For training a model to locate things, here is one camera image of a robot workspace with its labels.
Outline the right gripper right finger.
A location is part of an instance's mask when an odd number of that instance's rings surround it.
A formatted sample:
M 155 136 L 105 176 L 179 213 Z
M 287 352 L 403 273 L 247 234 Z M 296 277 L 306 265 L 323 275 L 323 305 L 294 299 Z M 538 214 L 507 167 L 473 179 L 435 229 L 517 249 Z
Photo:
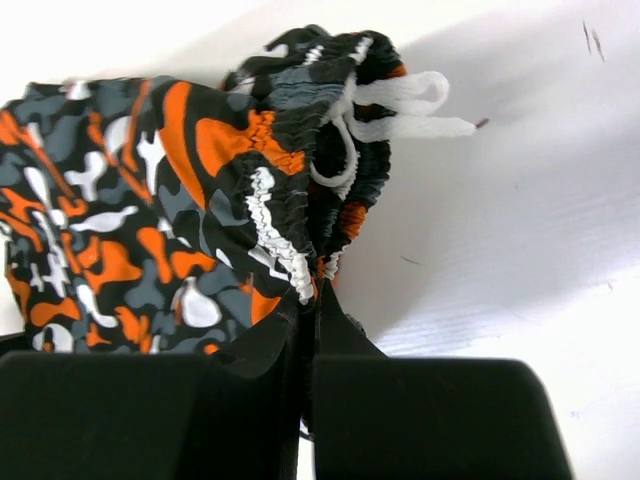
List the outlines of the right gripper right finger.
M 546 390 L 511 359 L 392 358 L 316 304 L 312 383 L 319 479 L 568 479 Z

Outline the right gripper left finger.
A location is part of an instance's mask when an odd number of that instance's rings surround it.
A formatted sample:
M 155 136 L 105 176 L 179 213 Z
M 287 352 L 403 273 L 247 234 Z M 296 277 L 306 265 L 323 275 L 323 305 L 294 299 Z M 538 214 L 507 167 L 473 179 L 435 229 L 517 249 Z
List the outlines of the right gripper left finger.
M 212 355 L 11 352 L 5 479 L 292 479 L 297 322 L 276 313 Z

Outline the orange camouflage shorts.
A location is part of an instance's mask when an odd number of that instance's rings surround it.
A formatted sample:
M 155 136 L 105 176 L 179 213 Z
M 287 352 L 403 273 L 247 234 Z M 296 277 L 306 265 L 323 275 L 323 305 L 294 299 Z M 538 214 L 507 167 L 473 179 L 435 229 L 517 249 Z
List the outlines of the orange camouflage shorts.
M 1 110 L 5 275 L 30 350 L 213 354 L 310 310 L 394 138 L 470 136 L 383 34 L 289 30 L 218 87 L 30 84 Z

